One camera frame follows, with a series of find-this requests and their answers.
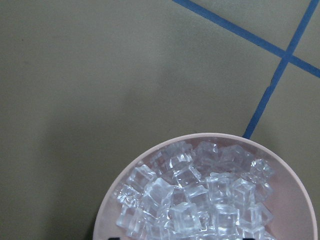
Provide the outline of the pink bowl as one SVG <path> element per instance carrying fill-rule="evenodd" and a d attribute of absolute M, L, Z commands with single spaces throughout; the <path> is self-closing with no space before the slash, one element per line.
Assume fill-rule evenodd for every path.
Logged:
<path fill-rule="evenodd" d="M 138 165 L 148 164 L 151 157 L 170 144 L 185 141 L 196 147 L 201 141 L 213 141 L 218 146 L 226 147 L 238 144 L 258 158 L 264 158 L 275 170 L 270 180 L 274 192 L 265 202 L 266 207 L 274 215 L 267 229 L 278 240 L 316 240 L 318 228 L 315 211 L 307 190 L 297 174 L 279 156 L 268 148 L 243 137 L 224 133 L 194 133 L 183 135 L 162 142 L 145 151 L 134 159 L 114 180 L 104 196 L 96 216 L 93 239 L 108 240 L 120 237 L 127 240 L 125 231 L 116 226 L 121 206 L 116 202 L 116 188 L 128 177 L 132 169 Z"/>

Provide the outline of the clear ice cubes pile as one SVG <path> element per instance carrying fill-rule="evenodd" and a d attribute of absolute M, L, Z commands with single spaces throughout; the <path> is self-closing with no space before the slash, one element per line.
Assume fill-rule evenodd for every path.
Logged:
<path fill-rule="evenodd" d="M 132 169 L 116 189 L 116 225 L 134 240 L 271 240 L 274 170 L 240 145 L 179 141 Z"/>

